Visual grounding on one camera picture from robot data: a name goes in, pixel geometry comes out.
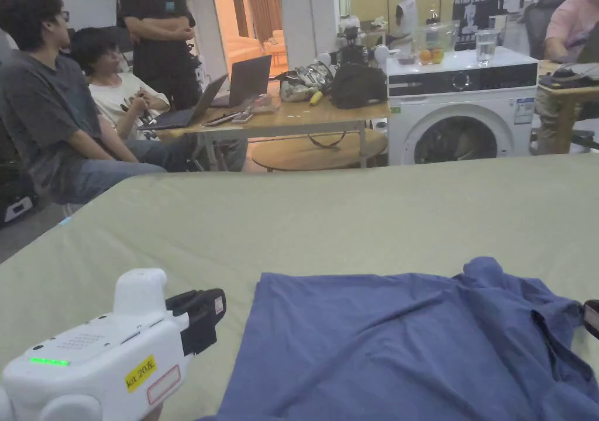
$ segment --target pink shirt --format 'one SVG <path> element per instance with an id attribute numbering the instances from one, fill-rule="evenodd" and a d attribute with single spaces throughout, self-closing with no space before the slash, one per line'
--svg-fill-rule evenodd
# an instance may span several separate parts
<path id="1" fill-rule="evenodd" d="M 598 22 L 599 6 L 592 0 L 566 0 L 553 13 L 546 39 L 561 39 L 568 53 L 578 55 Z"/>

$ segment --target white t-shirt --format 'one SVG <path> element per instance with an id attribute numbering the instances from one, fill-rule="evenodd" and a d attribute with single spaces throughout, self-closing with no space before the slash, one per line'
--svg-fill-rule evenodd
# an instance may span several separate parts
<path id="1" fill-rule="evenodd" d="M 404 15 L 393 36 L 405 37 L 414 34 L 414 31 L 418 28 L 418 5 L 416 0 L 402 0 L 398 6 L 401 7 Z"/>
<path id="2" fill-rule="evenodd" d="M 116 128 L 117 123 L 119 123 L 119 121 L 125 115 L 125 111 L 123 111 L 121 105 L 126 104 L 127 106 L 129 106 L 129 98 L 131 98 L 137 92 L 139 92 L 140 88 L 145 90 L 150 96 L 160 98 L 168 104 L 168 99 L 164 94 L 159 94 L 135 75 L 131 73 L 119 73 L 119 76 L 122 80 L 120 86 L 89 86 L 89 90 L 92 92 L 94 101 L 98 105 L 100 114 L 102 114 L 106 118 L 106 120 L 109 121 L 111 125 L 113 125 L 113 127 Z M 149 112 L 152 116 L 152 119 L 158 117 L 161 114 L 160 112 L 154 110 L 149 110 Z M 137 129 L 135 129 L 135 127 L 140 126 L 143 126 L 142 121 L 140 119 L 135 120 L 134 127 L 131 130 L 131 134 L 129 136 L 129 140 L 146 139 L 142 131 L 138 131 Z"/>

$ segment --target black bag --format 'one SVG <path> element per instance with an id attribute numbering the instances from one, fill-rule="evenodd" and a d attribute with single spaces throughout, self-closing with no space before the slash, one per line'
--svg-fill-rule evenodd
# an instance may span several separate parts
<path id="1" fill-rule="evenodd" d="M 34 208 L 39 199 L 33 181 L 17 164 L 0 164 L 0 227 Z"/>
<path id="2" fill-rule="evenodd" d="M 331 89 L 332 102 L 340 109 L 367 106 L 371 100 L 387 100 L 387 76 L 379 68 L 347 64 L 339 68 Z"/>

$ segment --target poster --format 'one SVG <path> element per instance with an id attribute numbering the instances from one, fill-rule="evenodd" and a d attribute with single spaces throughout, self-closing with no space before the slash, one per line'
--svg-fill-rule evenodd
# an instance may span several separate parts
<path id="1" fill-rule="evenodd" d="M 453 0 L 453 20 L 461 21 L 455 49 L 475 49 L 475 32 L 489 28 L 489 16 L 503 13 L 503 0 Z"/>

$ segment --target curly hair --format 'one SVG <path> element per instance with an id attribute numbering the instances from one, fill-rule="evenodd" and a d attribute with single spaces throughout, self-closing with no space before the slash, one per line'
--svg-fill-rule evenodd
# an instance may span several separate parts
<path id="1" fill-rule="evenodd" d="M 0 29 L 6 31 L 20 50 L 44 45 L 43 23 L 55 22 L 62 0 L 0 0 Z"/>
<path id="2" fill-rule="evenodd" d="M 117 43 L 106 30 L 83 28 L 71 39 L 71 57 L 79 63 L 85 75 L 94 73 L 95 64 L 104 54 L 115 51 Z"/>

